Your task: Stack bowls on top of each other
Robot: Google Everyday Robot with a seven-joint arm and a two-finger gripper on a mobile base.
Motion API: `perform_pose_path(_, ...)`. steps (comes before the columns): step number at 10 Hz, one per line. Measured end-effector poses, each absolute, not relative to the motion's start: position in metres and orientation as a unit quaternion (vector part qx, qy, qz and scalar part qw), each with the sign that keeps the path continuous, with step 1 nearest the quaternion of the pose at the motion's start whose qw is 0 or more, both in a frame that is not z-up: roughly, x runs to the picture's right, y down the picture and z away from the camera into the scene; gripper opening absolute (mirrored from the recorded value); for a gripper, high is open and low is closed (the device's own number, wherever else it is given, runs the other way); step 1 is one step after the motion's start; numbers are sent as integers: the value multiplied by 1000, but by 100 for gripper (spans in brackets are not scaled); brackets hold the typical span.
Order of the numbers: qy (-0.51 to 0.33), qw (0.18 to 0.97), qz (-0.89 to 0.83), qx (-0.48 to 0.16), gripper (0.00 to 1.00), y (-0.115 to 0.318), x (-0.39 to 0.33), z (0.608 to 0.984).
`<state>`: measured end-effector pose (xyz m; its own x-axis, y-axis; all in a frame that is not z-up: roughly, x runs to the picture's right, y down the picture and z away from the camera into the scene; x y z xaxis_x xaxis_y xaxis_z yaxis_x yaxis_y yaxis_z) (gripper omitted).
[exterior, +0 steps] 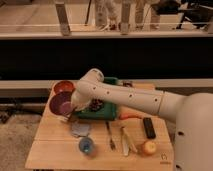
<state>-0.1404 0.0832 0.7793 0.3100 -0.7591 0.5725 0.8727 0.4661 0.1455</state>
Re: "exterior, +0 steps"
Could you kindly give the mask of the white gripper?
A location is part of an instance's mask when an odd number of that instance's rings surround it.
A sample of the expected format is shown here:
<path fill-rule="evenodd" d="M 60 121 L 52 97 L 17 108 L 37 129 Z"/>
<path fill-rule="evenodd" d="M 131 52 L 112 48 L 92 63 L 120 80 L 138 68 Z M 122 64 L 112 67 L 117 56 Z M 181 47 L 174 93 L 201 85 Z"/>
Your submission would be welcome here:
<path fill-rule="evenodd" d="M 84 110 L 91 102 L 91 99 L 75 90 L 71 95 L 71 108 L 75 111 Z"/>

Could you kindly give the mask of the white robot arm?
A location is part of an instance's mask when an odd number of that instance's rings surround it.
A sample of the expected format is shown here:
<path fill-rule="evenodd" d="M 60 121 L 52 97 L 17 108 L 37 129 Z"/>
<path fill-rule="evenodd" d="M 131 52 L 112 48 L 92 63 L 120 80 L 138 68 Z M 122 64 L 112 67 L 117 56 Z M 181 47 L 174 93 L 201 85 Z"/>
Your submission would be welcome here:
<path fill-rule="evenodd" d="M 124 105 L 176 124 L 174 169 L 213 171 L 213 93 L 188 96 L 104 83 L 103 73 L 90 69 L 71 95 L 77 110 L 92 99 Z"/>

